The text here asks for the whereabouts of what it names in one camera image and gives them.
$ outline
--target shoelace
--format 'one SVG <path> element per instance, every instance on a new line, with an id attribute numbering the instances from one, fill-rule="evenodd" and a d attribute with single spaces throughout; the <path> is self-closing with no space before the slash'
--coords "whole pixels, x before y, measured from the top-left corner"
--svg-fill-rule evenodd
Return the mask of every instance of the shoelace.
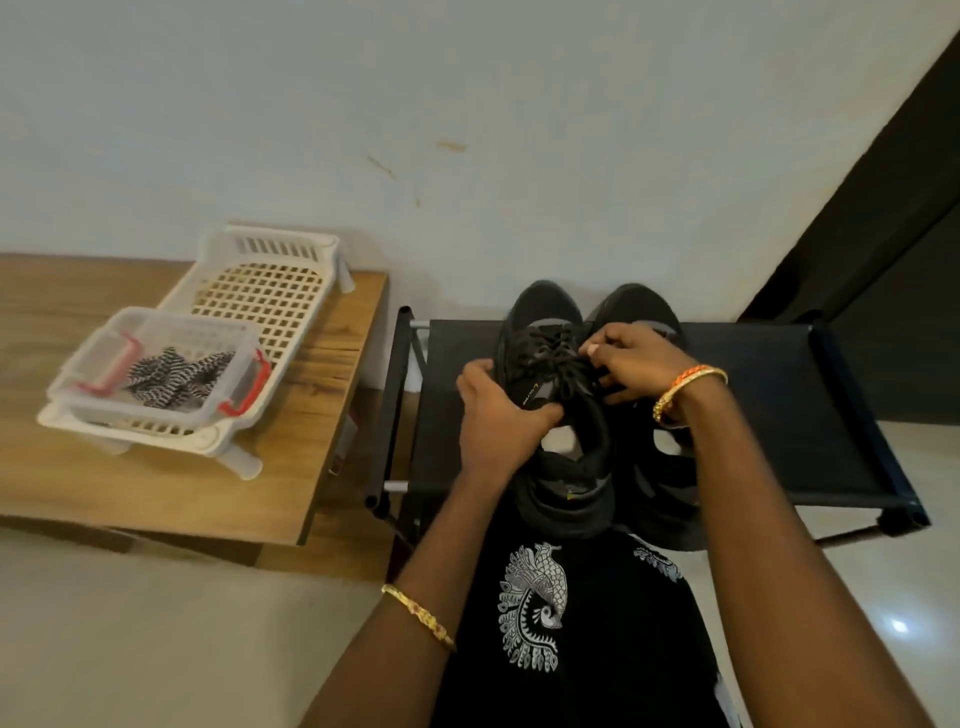
<path id="1" fill-rule="evenodd" d="M 553 375 L 560 400 L 569 400 L 577 392 L 590 391 L 591 368 L 589 362 L 577 354 L 573 328 L 564 326 L 549 331 L 531 328 L 523 335 L 529 348 L 516 358 L 521 369 L 528 373 Z"/>

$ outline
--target black sneaker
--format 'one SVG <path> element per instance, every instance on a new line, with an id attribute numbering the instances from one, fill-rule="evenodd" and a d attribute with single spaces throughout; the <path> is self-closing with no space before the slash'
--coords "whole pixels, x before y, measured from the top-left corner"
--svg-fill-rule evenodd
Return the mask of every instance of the black sneaker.
<path id="1" fill-rule="evenodd" d="M 676 314 L 657 293 L 639 283 L 621 285 L 589 316 L 590 332 L 606 324 L 646 324 L 681 349 L 686 348 Z M 652 546 L 675 551 L 705 548 L 692 456 L 662 452 L 654 440 L 659 428 L 653 400 L 638 400 L 607 408 L 614 433 L 617 461 L 613 484 L 617 522 Z M 692 454 L 686 430 L 671 431 L 681 451 Z"/>
<path id="2" fill-rule="evenodd" d="M 527 523 L 553 538 L 589 538 L 612 522 L 613 445 L 594 396 L 592 367 L 577 350 L 589 334 L 580 309 L 556 283 L 538 280 L 516 300 L 500 329 L 494 376 L 519 407 L 564 406 L 582 455 L 537 447 L 512 481 Z"/>

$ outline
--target wooden tabletop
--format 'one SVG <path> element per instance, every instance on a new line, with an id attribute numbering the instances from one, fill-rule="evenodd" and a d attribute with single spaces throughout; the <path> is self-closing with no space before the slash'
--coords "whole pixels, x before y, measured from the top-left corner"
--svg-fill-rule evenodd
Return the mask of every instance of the wooden tabletop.
<path id="1" fill-rule="evenodd" d="M 188 264 L 0 255 L 0 515 L 296 544 L 356 385 L 387 277 L 334 286 L 263 418 L 236 442 L 263 460 L 241 480 L 212 459 L 134 445 L 107 455 L 42 427 L 62 363 L 119 308 L 159 303 Z"/>

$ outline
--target white dish rack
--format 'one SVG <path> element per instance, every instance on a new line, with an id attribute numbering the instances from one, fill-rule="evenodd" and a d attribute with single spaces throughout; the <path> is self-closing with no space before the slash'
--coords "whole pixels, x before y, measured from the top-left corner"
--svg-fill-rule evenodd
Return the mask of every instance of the white dish rack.
<path id="1" fill-rule="evenodd" d="M 337 237 L 229 225 L 201 243 L 197 262 L 156 310 L 258 326 L 258 349 L 272 369 L 249 408 L 239 416 L 186 429 L 147 418 L 94 423 L 63 402 L 51 401 L 37 421 L 78 433 L 112 454 L 139 443 L 214 457 L 241 478 L 255 478 L 263 464 L 235 445 L 233 435 L 263 415 L 334 280 L 344 293 L 353 290 Z"/>

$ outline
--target bracelet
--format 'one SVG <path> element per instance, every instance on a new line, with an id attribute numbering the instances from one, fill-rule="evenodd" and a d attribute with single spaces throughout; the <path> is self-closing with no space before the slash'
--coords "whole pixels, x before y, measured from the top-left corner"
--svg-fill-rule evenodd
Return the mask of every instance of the bracelet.
<path id="1" fill-rule="evenodd" d="M 695 381 L 701 376 L 707 375 L 721 376 L 724 384 L 730 382 L 730 379 L 727 377 L 727 373 L 722 369 L 718 369 L 717 367 L 711 367 L 707 364 L 699 364 L 698 366 L 690 367 L 680 376 L 674 379 L 669 389 L 667 389 L 667 391 L 660 396 L 660 399 L 657 400 L 657 403 L 654 405 L 654 422 L 656 422 L 658 425 L 666 427 L 667 429 L 679 429 L 681 427 L 686 427 L 686 425 L 669 425 L 665 423 L 663 421 L 663 414 L 673 405 L 673 398 L 680 390 L 682 390 L 691 381 Z"/>
<path id="2" fill-rule="evenodd" d="M 451 652 L 457 651 L 456 643 L 450 639 L 450 636 L 446 633 L 446 629 L 437 622 L 437 618 L 423 609 L 423 607 L 421 607 L 416 601 L 404 594 L 393 584 L 384 584 L 382 587 L 380 587 L 380 592 L 385 595 L 392 596 L 394 599 L 400 602 L 400 604 L 406 607 L 407 611 L 419 619 L 420 624 L 429 629 L 430 632 L 433 633 L 433 636 L 444 643 L 444 645 L 446 645 Z"/>

